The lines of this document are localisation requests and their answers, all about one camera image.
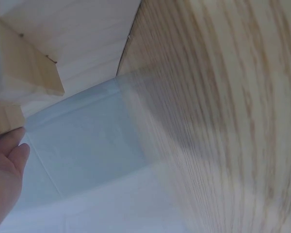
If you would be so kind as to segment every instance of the white wall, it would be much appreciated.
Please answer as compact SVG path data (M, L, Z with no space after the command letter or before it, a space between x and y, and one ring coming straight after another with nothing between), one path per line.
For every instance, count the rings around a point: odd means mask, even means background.
M185 232L114 80L28 119L23 192L0 232Z

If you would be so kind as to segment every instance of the wood plank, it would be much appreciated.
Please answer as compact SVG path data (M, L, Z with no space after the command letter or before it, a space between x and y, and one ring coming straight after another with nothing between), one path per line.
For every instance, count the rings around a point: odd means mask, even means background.
M26 116L114 78L140 4L140 0L11 2L0 1L0 19L57 62L66 90L62 98L22 105Z
M19 105L0 105L0 135L24 125L25 118Z
M2 22L0 55L4 79L1 101L21 104L65 93L56 65Z
M192 232L291 233L291 0L144 0L119 75Z

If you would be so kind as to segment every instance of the wooden block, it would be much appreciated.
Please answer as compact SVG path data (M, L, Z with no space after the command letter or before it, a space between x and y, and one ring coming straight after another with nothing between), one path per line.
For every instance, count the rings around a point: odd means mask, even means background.
M25 118L19 105L0 105L0 134L23 127Z
M24 104L62 96L56 65L0 22L0 101Z

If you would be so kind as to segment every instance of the wood grain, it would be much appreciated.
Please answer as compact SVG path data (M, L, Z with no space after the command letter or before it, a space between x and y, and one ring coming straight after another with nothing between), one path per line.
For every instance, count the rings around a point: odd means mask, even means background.
M120 64L192 232L291 233L291 0L144 0Z

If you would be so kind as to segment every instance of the pale blue surface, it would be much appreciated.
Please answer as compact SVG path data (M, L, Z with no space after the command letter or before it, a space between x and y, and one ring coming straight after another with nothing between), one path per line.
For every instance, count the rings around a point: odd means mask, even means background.
M77 195L146 166L114 80L30 117L26 128L32 152L15 210Z

